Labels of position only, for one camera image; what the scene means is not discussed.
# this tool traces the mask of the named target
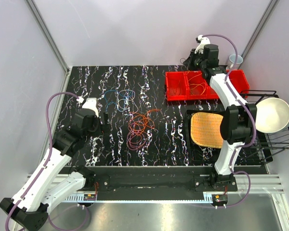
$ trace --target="red wire bundle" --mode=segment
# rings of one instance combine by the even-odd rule
[[[129,133],[126,138],[126,144],[131,150],[138,150],[142,148],[147,140],[148,134],[146,128],[154,129],[154,122],[149,118],[151,112],[158,112],[160,109],[152,109],[142,115],[136,112],[132,112],[133,118],[129,121],[128,128]]]

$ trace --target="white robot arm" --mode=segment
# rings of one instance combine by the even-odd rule
[[[107,133],[105,128],[108,122],[100,123],[96,103],[96,98],[86,100],[82,108],[76,112],[71,125],[56,133],[50,159],[48,149],[26,184],[12,198],[4,198],[1,201],[0,208],[27,230],[39,230],[54,208],[70,194],[80,189],[94,188],[94,172],[79,166],[69,177],[49,190],[60,170],[83,147],[87,136]]]
[[[239,95],[228,78],[225,67],[219,65],[218,46],[211,44],[210,40],[202,35],[196,40],[200,44],[191,50],[185,62],[188,70],[201,70],[203,78],[215,90],[225,108],[220,127],[224,139],[223,146],[214,165],[214,176],[210,177],[214,178],[213,183],[226,182],[229,180],[227,177],[232,175],[231,169],[242,146],[252,135],[252,123],[242,105],[249,109],[254,120],[257,108],[254,104],[248,104]]]

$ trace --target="dish rack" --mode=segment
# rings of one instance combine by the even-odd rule
[[[240,95],[248,102],[257,105],[261,100],[275,97],[279,98],[275,90],[244,90]],[[212,165],[219,156],[220,149],[200,147],[190,138],[190,121],[194,113],[208,112],[223,115],[224,112],[187,110],[184,116],[184,129],[190,164]],[[273,161],[273,156],[285,150],[289,150],[289,127],[273,134],[257,131],[254,144],[248,148],[242,148],[236,165],[264,165]]]

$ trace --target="white cup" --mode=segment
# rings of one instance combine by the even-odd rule
[[[243,62],[243,58],[240,55],[237,56],[236,64],[234,64],[235,60],[236,60],[236,54],[232,54],[229,56],[229,59],[227,62],[227,69],[231,69],[233,66],[234,66],[234,69],[238,69],[240,64]]]

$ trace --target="tangled wire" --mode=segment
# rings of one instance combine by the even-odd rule
[[[106,97],[106,94],[109,92],[115,92],[117,94],[117,98],[116,101],[108,101],[108,97]],[[133,90],[122,90],[120,92],[118,92],[117,90],[108,90],[104,93],[104,99],[106,100],[106,111],[108,111],[108,106],[111,104],[114,104],[116,109],[119,112],[124,112],[125,110],[128,110],[130,108],[129,106],[129,102],[132,102],[133,105],[135,105],[135,107],[137,108],[137,112],[138,112],[138,107],[134,102],[135,99],[135,91]]]
[[[126,138],[126,144],[131,150],[138,150],[142,148],[148,138],[146,128],[155,129],[154,122],[149,115],[151,112],[158,112],[160,109],[152,109],[142,115],[137,112],[131,112],[132,118],[129,121],[129,133]]]

